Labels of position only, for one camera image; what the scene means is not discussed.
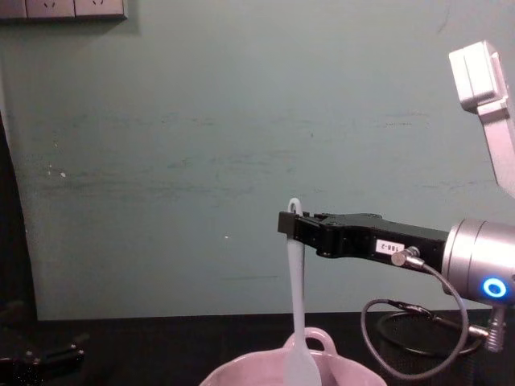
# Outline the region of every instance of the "blue led ring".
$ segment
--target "blue led ring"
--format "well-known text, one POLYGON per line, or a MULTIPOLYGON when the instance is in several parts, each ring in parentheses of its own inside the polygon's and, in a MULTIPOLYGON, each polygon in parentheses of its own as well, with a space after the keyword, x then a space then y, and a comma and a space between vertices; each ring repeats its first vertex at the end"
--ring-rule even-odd
POLYGON ((483 291, 491 298, 502 298, 506 295, 506 292, 508 292, 506 289, 506 284, 494 277, 484 281, 483 291))

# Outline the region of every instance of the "white spatula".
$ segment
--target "white spatula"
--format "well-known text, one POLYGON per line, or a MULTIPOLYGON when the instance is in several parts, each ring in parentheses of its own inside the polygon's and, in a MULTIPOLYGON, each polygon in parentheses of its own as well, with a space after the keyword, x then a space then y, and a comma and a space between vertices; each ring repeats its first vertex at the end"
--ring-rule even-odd
MULTIPOLYGON (((288 211, 302 216, 299 199, 291 199, 288 211)), ((286 355, 285 386, 322 386, 319 368, 311 356, 304 334, 304 244, 287 238, 295 344, 286 355)))

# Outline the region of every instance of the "wall socket panel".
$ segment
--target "wall socket panel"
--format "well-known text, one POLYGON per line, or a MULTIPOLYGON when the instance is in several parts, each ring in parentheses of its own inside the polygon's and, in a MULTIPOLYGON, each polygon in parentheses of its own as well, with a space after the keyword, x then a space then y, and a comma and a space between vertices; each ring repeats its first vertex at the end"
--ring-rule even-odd
POLYGON ((27 18, 25 0, 0 0, 0 20, 27 18))
POLYGON ((123 0, 75 0, 75 15, 77 18, 125 18, 126 8, 123 0))
POLYGON ((27 18, 75 18, 73 0, 27 0, 27 18))

